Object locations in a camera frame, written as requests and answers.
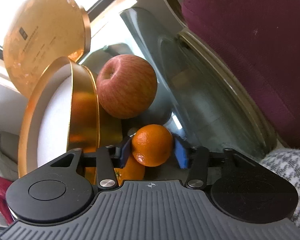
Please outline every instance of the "apple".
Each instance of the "apple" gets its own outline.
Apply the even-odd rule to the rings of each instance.
[[[152,66],[135,55],[118,55],[98,74],[97,94],[101,106],[113,117],[128,119],[148,109],[157,92]]]

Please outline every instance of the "maroon cushion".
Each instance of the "maroon cushion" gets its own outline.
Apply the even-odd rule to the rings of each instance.
[[[300,148],[300,0],[184,0],[182,12],[279,135]]]

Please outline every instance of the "silver rivet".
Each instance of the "silver rivet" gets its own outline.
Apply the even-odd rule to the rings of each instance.
[[[188,185],[190,187],[202,187],[204,185],[202,180],[199,179],[191,179],[188,181]]]
[[[115,185],[115,181],[113,179],[103,179],[100,181],[101,187],[112,187]]]

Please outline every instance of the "round gold lid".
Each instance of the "round gold lid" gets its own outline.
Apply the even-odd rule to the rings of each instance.
[[[77,61],[90,50],[90,40],[88,15],[74,0],[27,0],[4,38],[4,64],[29,98],[48,65],[61,56]]]

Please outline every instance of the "gray checkered fabric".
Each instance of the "gray checkered fabric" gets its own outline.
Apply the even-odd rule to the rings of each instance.
[[[300,228],[300,150],[279,149],[270,152],[261,165],[289,181],[299,195],[299,202],[291,220]]]

